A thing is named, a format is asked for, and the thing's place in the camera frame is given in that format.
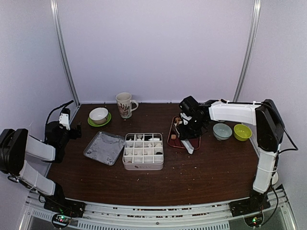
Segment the dark brown wooden table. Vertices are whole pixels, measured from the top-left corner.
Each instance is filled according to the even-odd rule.
[[[106,107],[111,122],[103,127],[87,124],[90,111]],[[120,118],[115,104],[85,104],[73,126],[82,121],[83,136],[71,140],[61,164],[52,164],[48,178],[58,182],[72,199],[118,205],[168,206],[203,204],[244,198],[252,188],[258,157],[249,141],[233,136],[218,141],[210,131],[201,138],[201,148],[189,155],[184,149],[167,145],[172,118],[180,112],[177,104],[142,103],[130,119]],[[158,132],[163,134],[164,168],[160,171],[127,171],[122,154],[113,166],[83,155],[84,149],[103,130],[116,135]]]

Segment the printed design on mug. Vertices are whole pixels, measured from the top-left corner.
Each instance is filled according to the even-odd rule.
[[[118,109],[121,116],[128,116],[130,105],[120,103],[120,105],[118,104]]]

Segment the wall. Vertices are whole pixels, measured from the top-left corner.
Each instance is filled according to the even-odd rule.
[[[285,122],[298,152],[285,152],[279,160],[284,184],[299,229],[307,219],[307,2],[262,1],[256,43],[240,101],[271,98]],[[288,139],[283,147],[290,147]]]
[[[72,99],[50,2],[0,0],[0,31],[0,132],[25,127],[42,139],[48,113]],[[48,164],[29,161],[46,171]],[[6,177],[0,173],[0,228],[14,230],[28,191]]]
[[[82,103],[232,99],[253,0],[59,1],[63,37]]]

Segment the mug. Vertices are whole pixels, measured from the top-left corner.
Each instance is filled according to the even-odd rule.
[[[132,111],[139,107],[139,103],[136,100],[132,100],[132,95],[128,92],[122,92],[116,96],[118,110],[122,118],[130,118]],[[136,104],[136,107],[132,109],[132,103]]]

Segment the light blue bowl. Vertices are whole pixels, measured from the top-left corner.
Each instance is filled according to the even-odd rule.
[[[213,134],[218,140],[227,140],[232,135],[232,129],[228,125],[218,123],[213,126]]]

